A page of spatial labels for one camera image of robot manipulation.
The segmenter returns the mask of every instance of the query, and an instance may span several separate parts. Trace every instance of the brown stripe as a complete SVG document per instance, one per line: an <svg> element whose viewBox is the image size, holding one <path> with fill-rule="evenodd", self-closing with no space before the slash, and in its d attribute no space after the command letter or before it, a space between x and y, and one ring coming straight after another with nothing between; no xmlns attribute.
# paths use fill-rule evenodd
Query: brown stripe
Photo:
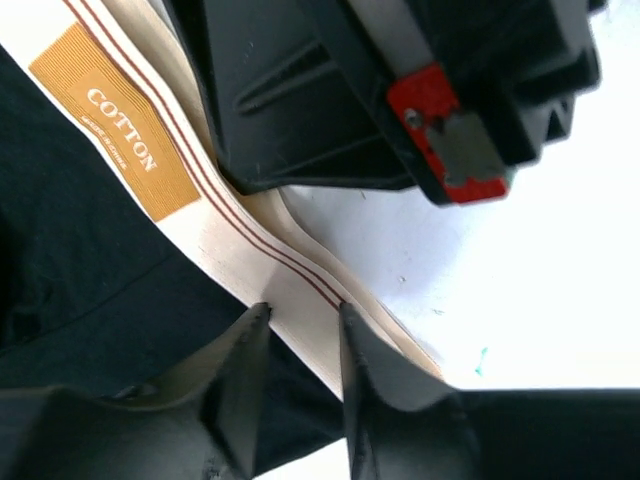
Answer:
<svg viewBox="0 0 640 480"><path fill-rule="evenodd" d="M94 41L100 45L99 40L95 37L95 35L93 35L93 33L91 32L91 29L89 28L89 26L84 22L84 20L82 19L81 15L79 14L79 12L75 9L75 7L70 3L70 0L63 0L64 3L69 7L69 9L71 9L76 18L78 19L78 21L84 26L84 28L87 30L87 32L92 36L92 38L94 39ZM220 206L213 200L213 198L210 197L209 193L202 187L202 184L200 183L199 179L197 178L197 176L194 174L191 165L189 165L188 161L185 161L185 166L187 167L187 169L189 170L189 172L191 173L191 176L193 177L193 179L196 181L196 183L198 184L198 186L200 187L200 189L204 192L205 196L207 197L207 199L209 200L209 202L214 206L214 208L216 210L218 210L218 212L225 218L225 220L227 220L227 222L232 225L237 231L238 233L240 233L251 245L253 245L255 248L257 248L259 251L261 251L262 253L264 253L265 255L269 256L270 258L280 262L281 264L287 266L288 268L290 268L291 270L293 270L294 272L296 272L300 277L302 277L307 283L309 283L309 285L311 285L335 310L338 310L338 305L339 303L344 302L344 299L341 297L341 295L333 288L331 287L331 285L329 285L320 275L318 275L316 272L314 272L313 270L309 269L307 266L303 265L302 263L300 263L299 261L297 261L296 259L292 258L291 256L289 256L287 253L282 252L280 250L278 250L276 247L274 247L273 245L267 243L263 238L261 238L255 231L251 230L251 228L230 208L229 204L225 201L225 199L222 197L222 195L218 192L218 190L216 189L215 185L213 185L213 182L211 182L211 180L207 177L207 175L204 172L204 169L202 168L202 166L199 164L197 157L195 155L195 153L193 152L193 149L191 148L191 145L189 144L189 142L186 139L186 136L184 134L184 132L182 131L182 129L180 128L178 122L175 120L173 113L171 112L171 110L168 108L166 102L164 101L164 99L162 98L162 96L159 94L159 92L157 91L157 89L155 88L155 86L152 84L152 82L147 78L147 76L135 65L134 62L131 61L131 59L129 58L129 56L126 54L126 52L120 47L120 45L117 44L117 42L115 41L115 39L113 38L113 36L111 35L111 33L107 30L107 28L104 26L104 24L102 23L102 21L100 20L100 18L96 15L96 13L92 10L92 8L86 3L85 0L80 0L80 2L83 4L83 6L89 11L89 13L91 14L91 16L93 17L94 21L100 26L100 29L103 31L103 33L109 38L109 40L113 43L113 46L118 50L118 52L124 57L124 59L127 61L127 63L130 65L131 68L134 69L134 71L144 80L144 82L147 84L147 86L158 96L158 98L160 99L160 102L162 103L162 105L164 106L164 108L167 110L167 113L173 123L173 126L176 128L176 130L180 133L180 136L182 138L182 140L184 141L184 143L186 144L189 153L191 154L193 161L196 163L196 165L198 166L198 169L200 170L200 173L204 176L204 178L207 181L207 184L209 185L209 187L214 191L215 195L218 197L218 199L225 205L225 207L229 210L229 212L231 212L232 216L238 221L240 222L240 224L242 226L244 226L244 228L246 228L251 235L258 240L260 243L262 243L265 247L267 247L269 250L272 250L276 253L279 253L280 255L286 257L287 259L291 260L292 262L294 262L296 265L300 266L301 268L303 268L305 271L307 271L308 273L310 273L311 275L313 275L314 277L316 277L323 285L325 285L330 291L331 293L333 293L336 297L336 299L338 300L338 302L336 303L335 301L333 301L331 298L329 298L326 294L326 292L324 292L313 280L311 280L309 277L307 277L304 273L302 273L300 270L296 269L295 267L293 267L292 265L289 265L288 263L284 262L281 258L278 258L276 256L274 256L273 254L271 254L270 252L266 251L264 248L262 248L261 246L259 246L258 244L256 244L251 238L249 238L249 236L246 235L245 232L243 232L241 229L238 228L238 226L231 221L231 219L229 218L229 216L222 211L222 209L220 208ZM111 60L114 62L114 65L122 72L123 75L127 76L129 78L129 80L134 83L131 78L127 75L126 72L122 71L122 69L119 68L119 65L117 64L117 62L115 62L115 60L109 55L109 52L104 51L104 53L106 55L108 55ZM176 146L180 149L179 144L175 141L175 138L173 139L174 143L176 144Z"/></svg>

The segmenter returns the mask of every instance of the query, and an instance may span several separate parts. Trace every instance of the clothing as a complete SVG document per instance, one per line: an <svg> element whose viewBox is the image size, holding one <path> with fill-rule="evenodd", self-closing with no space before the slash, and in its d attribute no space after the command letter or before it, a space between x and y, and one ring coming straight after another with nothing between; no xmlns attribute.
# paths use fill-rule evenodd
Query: clothing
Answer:
<svg viewBox="0 0 640 480"><path fill-rule="evenodd" d="M244 310L156 229L4 50L0 252L0 388L114 394ZM341 435L340 402L274 335L257 473Z"/></svg>

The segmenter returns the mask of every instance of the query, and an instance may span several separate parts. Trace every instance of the red plastic part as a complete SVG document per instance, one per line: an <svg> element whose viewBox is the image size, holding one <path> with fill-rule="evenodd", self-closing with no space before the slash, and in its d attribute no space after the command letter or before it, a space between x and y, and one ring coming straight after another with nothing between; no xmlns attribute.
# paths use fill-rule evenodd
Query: red plastic part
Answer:
<svg viewBox="0 0 640 480"><path fill-rule="evenodd" d="M429 65L398 80L387 92L387 101L453 202L475 202L503 197L507 194L509 186L505 179L488 182L469 179L466 185L460 188L453 188L445 183L446 169L429 146L425 129L435 121L446 119L455 110L460 109L460 102L440 65ZM423 126L412 128L406 123L405 111L408 109L413 109L422 115Z"/></svg>

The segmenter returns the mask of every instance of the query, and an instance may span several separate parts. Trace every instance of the metal screw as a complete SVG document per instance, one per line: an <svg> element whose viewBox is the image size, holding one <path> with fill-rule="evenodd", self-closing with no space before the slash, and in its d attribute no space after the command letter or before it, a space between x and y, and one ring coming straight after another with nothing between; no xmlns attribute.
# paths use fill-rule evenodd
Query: metal screw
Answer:
<svg viewBox="0 0 640 480"><path fill-rule="evenodd" d="M422 118L420 112L413 108L407 108L404 111L404 121L413 130L417 130L424 125L424 118Z"/></svg>

